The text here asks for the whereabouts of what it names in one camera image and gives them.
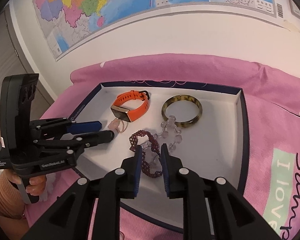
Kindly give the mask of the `orange knit sleeve forearm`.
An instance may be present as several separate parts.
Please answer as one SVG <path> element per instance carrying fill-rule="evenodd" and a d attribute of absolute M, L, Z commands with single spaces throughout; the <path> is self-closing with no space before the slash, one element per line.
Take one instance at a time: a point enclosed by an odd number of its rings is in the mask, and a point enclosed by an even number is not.
<path fill-rule="evenodd" d="M 14 184 L 20 178 L 10 170 L 0 175 L 0 227 L 8 239 L 21 239 L 29 229 L 24 218 L 25 204 Z"/>

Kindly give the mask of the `person's left hand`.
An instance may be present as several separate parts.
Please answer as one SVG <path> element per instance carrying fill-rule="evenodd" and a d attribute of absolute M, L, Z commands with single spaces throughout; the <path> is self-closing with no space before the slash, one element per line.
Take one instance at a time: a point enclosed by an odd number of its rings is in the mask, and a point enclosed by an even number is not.
<path fill-rule="evenodd" d="M 14 171 L 5 170 L 4 174 L 10 182 L 16 185 L 21 185 L 21 178 Z M 25 187 L 25 190 L 32 196 L 39 196 L 45 190 L 46 181 L 46 175 L 32 177 L 29 179 L 29 185 Z"/>

